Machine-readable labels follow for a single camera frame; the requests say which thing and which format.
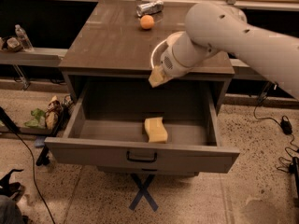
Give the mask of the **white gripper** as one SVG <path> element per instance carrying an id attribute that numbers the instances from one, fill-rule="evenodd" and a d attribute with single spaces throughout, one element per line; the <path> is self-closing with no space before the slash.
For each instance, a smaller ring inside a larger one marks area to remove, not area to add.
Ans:
<path id="1" fill-rule="evenodd" d="M 161 66 L 155 66 L 149 76 L 149 84 L 152 88 L 163 85 L 169 81 L 169 77 L 183 77 L 190 68 L 183 66 L 173 55 L 172 48 L 168 46 L 161 55 Z"/>

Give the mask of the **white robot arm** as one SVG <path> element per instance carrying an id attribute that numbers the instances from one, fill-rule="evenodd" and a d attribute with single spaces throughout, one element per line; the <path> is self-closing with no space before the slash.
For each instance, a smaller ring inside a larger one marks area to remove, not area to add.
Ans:
<path id="1" fill-rule="evenodd" d="M 186 14 L 185 30 L 164 43 L 167 48 L 149 76 L 153 87 L 183 77 L 225 51 L 299 99 L 299 38 L 252 26 L 238 8 L 198 3 Z"/>

